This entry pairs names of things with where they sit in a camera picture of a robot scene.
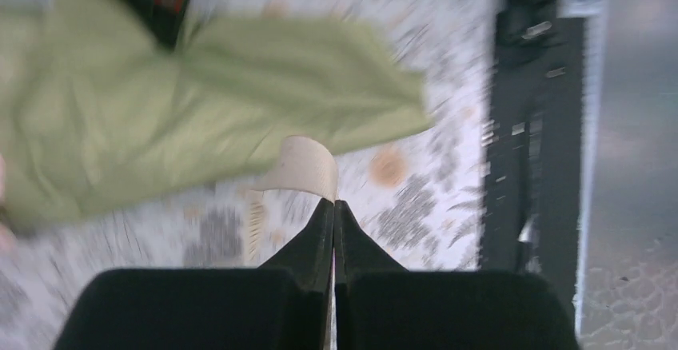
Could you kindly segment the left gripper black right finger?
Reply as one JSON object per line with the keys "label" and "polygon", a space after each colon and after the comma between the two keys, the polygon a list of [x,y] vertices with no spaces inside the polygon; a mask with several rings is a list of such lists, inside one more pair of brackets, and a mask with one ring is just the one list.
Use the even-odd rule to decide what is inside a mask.
{"label": "left gripper black right finger", "polygon": [[340,349],[577,349],[564,306],[540,276],[411,271],[335,205]]}

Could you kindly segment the beige ribbon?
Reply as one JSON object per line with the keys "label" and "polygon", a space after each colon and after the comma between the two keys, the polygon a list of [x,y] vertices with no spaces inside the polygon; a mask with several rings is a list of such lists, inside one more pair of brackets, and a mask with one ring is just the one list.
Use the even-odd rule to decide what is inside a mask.
{"label": "beige ribbon", "polygon": [[337,200],[337,163],[321,143],[304,136],[289,136],[270,170],[246,191],[248,218],[243,233],[243,260],[256,264],[266,222],[263,195],[270,190],[292,190],[319,196],[331,203]]}

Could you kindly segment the brown kraft wrapping paper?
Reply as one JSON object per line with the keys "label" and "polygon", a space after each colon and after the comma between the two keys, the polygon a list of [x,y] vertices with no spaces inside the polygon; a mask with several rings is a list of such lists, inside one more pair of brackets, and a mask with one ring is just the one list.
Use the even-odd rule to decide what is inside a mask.
{"label": "brown kraft wrapping paper", "polygon": [[217,14],[167,50],[122,0],[2,0],[2,209],[44,229],[266,169],[289,135],[393,141],[429,127],[423,91],[363,22]]}

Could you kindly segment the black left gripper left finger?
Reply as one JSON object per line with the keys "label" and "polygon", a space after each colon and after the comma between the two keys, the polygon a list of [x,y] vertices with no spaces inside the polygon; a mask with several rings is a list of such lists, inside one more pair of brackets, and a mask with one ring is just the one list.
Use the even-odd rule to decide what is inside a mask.
{"label": "black left gripper left finger", "polygon": [[334,204],[256,268],[119,268],[83,290],[57,349],[321,349]]}

